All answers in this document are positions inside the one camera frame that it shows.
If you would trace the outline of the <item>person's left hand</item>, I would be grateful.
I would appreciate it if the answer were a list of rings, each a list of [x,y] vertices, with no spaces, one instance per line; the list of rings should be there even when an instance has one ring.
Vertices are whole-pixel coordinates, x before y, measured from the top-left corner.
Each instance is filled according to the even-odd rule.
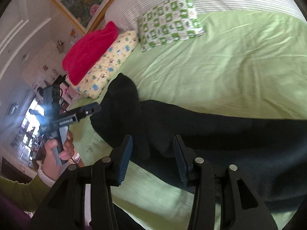
[[[60,176],[61,166],[56,163],[56,156],[53,149],[57,149],[58,142],[56,139],[49,139],[45,143],[46,157],[42,164],[42,171],[52,180],[56,181]],[[71,131],[67,133],[67,139],[63,146],[64,150],[59,157],[66,161],[70,160],[74,155],[73,134]]]

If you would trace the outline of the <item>left forearm green sleeve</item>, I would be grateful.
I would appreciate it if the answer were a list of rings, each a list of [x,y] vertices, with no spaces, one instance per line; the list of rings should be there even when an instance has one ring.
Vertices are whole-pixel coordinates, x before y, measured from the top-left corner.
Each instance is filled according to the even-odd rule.
[[[47,172],[41,165],[30,183],[19,183],[1,176],[1,193],[22,211],[34,212],[58,178],[59,173]]]

